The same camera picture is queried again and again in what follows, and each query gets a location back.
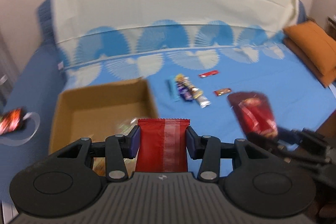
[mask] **metal screw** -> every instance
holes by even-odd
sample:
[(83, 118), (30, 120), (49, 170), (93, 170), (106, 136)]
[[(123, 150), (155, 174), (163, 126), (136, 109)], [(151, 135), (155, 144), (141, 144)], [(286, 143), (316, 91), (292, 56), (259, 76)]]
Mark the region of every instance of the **metal screw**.
[(217, 175), (215, 172), (212, 171), (204, 171), (201, 173), (201, 178), (205, 180), (213, 180), (217, 178)]
[(122, 179), (125, 176), (125, 173), (120, 170), (114, 170), (109, 172), (109, 177), (111, 179)]

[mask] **purple wrapper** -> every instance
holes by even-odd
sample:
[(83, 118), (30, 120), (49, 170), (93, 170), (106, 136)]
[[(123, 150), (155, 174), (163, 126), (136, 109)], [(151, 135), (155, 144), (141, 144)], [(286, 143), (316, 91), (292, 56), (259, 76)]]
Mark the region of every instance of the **purple wrapper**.
[(189, 92), (188, 88), (186, 88), (184, 85), (181, 85), (177, 83), (177, 90), (179, 95), (185, 100), (185, 101), (192, 101), (193, 97), (191, 93)]

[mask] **clear plastic bag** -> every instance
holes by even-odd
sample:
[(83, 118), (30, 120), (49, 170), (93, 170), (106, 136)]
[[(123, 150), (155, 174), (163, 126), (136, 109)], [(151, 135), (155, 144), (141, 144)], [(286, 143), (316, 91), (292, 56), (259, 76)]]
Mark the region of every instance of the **clear plastic bag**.
[[(138, 124), (138, 118), (125, 120), (117, 125), (116, 130), (115, 130), (115, 135), (122, 134), (122, 135), (127, 136), (131, 132), (133, 127), (137, 124)], [(91, 135), (88, 137), (92, 139), (92, 142), (95, 142), (94, 135)], [(129, 176), (135, 171), (137, 157), (138, 155), (136, 155), (136, 157), (132, 160), (124, 159), (127, 173)], [(105, 158), (95, 158), (94, 159), (93, 171), (96, 172), (100, 176), (105, 176)]]

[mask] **snack wrapper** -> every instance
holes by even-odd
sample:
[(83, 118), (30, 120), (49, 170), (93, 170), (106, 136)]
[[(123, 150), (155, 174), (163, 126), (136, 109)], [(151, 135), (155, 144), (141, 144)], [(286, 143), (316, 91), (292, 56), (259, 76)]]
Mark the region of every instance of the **snack wrapper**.
[(201, 95), (201, 96), (197, 97), (196, 101), (199, 103), (199, 106), (201, 108), (204, 108), (204, 107), (211, 104), (209, 99), (207, 97), (205, 97), (204, 95)]
[(204, 78), (204, 77), (208, 77), (208, 76), (211, 76), (211, 75), (216, 75), (218, 74), (219, 71), (218, 70), (212, 70), (212, 71), (209, 71), (209, 72), (206, 72), (206, 73), (201, 73), (200, 75), (198, 75), (200, 78)]
[(255, 132), (272, 139), (278, 136), (277, 124), (266, 95), (237, 92), (229, 94), (227, 98), (246, 135)]
[(136, 172), (187, 172), (187, 119), (139, 119), (140, 148)]
[(22, 116), (21, 108), (14, 109), (4, 116), (0, 115), (0, 135), (19, 129)]
[(221, 96), (221, 95), (224, 95), (224, 94), (228, 94), (230, 93), (232, 90), (230, 88), (225, 88), (225, 89), (220, 89), (220, 90), (215, 90), (214, 93), (217, 95), (217, 96)]
[(184, 85), (181, 85), (180, 83), (177, 84), (177, 90), (179, 95), (185, 100), (185, 101), (192, 101), (193, 97), (191, 93), (189, 92), (188, 88)]
[(190, 81), (189, 78), (184, 76), (183, 74), (178, 74), (175, 77), (176, 82), (178, 82), (181, 85), (184, 85), (188, 88), (191, 95), (194, 99), (197, 99), (197, 97), (201, 96), (203, 94), (203, 91), (195, 87)]
[(169, 77), (168, 83), (169, 83), (169, 89), (170, 89), (170, 97), (172, 98), (174, 102), (179, 101), (180, 96), (179, 96), (177, 83), (175, 81), (175, 77), (174, 76)]

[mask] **candy bar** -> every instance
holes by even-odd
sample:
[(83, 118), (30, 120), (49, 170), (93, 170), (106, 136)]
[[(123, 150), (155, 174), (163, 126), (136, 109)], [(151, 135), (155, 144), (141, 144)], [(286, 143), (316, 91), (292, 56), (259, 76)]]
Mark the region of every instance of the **candy bar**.
[(194, 99), (197, 99), (199, 96), (203, 94), (203, 91), (195, 87), (190, 81), (189, 78), (182, 75), (178, 74), (175, 77), (176, 82), (178, 82), (181, 85), (184, 85), (185, 87), (188, 88), (190, 91), (191, 95), (193, 96)]
[(193, 97), (191, 96), (189, 90), (184, 85), (177, 83), (177, 90), (179, 95), (185, 100), (185, 101), (192, 101)]
[(199, 103), (199, 106), (201, 108), (204, 108), (204, 107), (211, 104), (209, 99), (207, 97), (205, 97), (204, 95), (201, 95), (201, 96), (197, 97), (196, 101)]
[(214, 93), (217, 95), (217, 96), (221, 96), (223, 94), (227, 94), (227, 93), (230, 93), (232, 90), (229, 89), (229, 88), (225, 88), (225, 89), (220, 89), (220, 90), (215, 90)]
[(180, 96), (177, 90), (177, 85), (176, 85), (176, 81), (175, 81), (175, 77), (171, 76), (168, 79), (168, 83), (169, 83), (169, 89), (170, 89), (170, 97), (174, 102), (177, 102), (180, 100)]
[(218, 70), (212, 70), (212, 71), (209, 71), (209, 72), (206, 72), (206, 73), (201, 73), (200, 75), (198, 75), (200, 78), (204, 78), (204, 77), (207, 77), (207, 76), (210, 76), (210, 75), (216, 75), (218, 74), (219, 71)]

